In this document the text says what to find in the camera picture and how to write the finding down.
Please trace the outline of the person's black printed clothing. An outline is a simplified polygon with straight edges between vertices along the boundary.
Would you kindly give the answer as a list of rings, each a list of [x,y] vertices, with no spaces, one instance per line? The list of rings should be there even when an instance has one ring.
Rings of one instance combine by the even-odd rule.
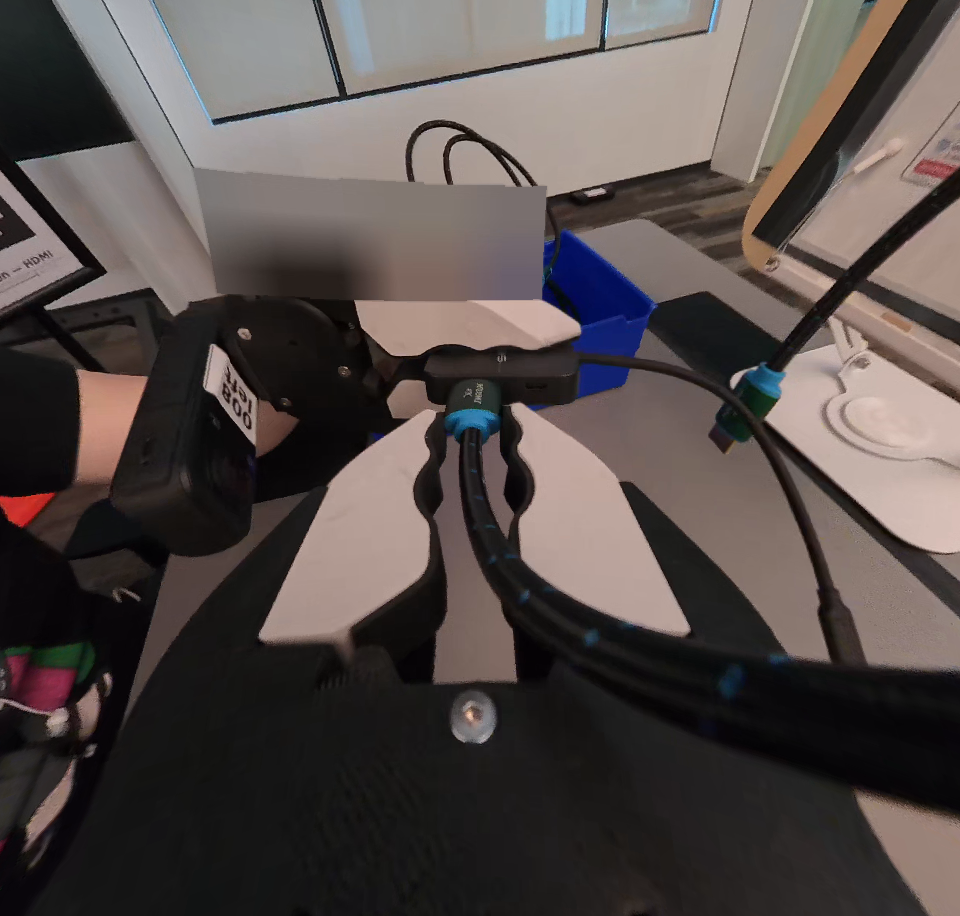
[[[83,588],[2,515],[2,914],[22,914],[89,810],[149,626],[144,594]]]

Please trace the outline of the black metal cart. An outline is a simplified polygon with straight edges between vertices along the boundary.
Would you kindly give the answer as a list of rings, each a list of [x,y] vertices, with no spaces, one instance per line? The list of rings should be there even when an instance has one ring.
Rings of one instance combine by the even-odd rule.
[[[151,290],[44,309],[37,326],[83,369],[148,375],[174,313]]]

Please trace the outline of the white monitor stand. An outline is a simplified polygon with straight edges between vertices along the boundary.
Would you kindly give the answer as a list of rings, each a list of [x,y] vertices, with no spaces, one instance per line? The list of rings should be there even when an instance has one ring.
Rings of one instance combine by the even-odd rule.
[[[891,535],[958,553],[958,402],[829,321],[833,342],[792,360],[767,423]]]

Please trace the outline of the black framed sign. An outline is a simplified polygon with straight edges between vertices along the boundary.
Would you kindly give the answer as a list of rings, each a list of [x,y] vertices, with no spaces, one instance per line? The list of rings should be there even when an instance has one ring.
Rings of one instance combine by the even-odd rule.
[[[25,171],[2,151],[2,322],[45,307],[106,272]]]

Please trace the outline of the person's left hand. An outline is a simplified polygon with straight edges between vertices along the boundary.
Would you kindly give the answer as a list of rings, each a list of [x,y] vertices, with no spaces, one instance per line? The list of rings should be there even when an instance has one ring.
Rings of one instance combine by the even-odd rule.
[[[77,370],[78,448],[74,484],[108,486],[126,446],[148,377]]]

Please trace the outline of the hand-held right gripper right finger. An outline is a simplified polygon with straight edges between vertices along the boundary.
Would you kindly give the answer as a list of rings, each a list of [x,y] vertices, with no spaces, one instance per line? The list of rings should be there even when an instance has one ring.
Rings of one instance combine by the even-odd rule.
[[[523,404],[504,422],[522,560],[579,603],[644,629],[687,637],[687,616],[620,481],[591,450]]]

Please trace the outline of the black hdmi cable green plugs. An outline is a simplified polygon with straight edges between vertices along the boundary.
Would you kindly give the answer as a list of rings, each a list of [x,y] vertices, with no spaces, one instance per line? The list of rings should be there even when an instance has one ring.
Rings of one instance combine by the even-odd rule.
[[[830,663],[732,653],[623,623],[550,586],[494,517],[482,412],[448,410],[460,444],[462,511],[474,556],[508,621],[633,707],[702,737],[774,757],[857,789],[958,814],[958,673],[871,667],[835,586],[809,509],[765,419],[760,390],[638,357],[579,354],[596,365],[677,379],[721,400],[720,416],[754,437],[786,498],[817,584]]]

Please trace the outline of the blue plastic bin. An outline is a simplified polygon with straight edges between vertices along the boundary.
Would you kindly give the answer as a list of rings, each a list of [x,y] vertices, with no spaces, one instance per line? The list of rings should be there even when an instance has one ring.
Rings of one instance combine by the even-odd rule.
[[[572,314],[581,325],[580,353],[635,357],[657,303],[577,235],[564,231],[545,242],[544,301]]]

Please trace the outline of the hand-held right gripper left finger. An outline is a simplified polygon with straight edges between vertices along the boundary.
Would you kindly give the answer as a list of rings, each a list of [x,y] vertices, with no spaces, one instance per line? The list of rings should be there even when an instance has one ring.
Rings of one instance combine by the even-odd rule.
[[[426,410],[350,462],[329,484],[259,632],[266,645],[362,646],[407,656],[447,613],[435,519],[447,432]]]

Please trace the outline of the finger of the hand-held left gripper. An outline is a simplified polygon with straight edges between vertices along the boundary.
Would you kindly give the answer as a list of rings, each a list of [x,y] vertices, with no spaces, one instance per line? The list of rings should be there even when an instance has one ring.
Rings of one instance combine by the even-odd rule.
[[[483,351],[540,350],[574,341],[581,326],[540,299],[358,301],[364,332],[393,357],[420,357],[444,346]]]

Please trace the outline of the white framed glass window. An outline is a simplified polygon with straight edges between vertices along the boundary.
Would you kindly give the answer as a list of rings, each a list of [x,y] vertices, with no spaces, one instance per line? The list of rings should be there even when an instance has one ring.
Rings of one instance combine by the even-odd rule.
[[[721,0],[150,0],[212,123],[702,34]]]

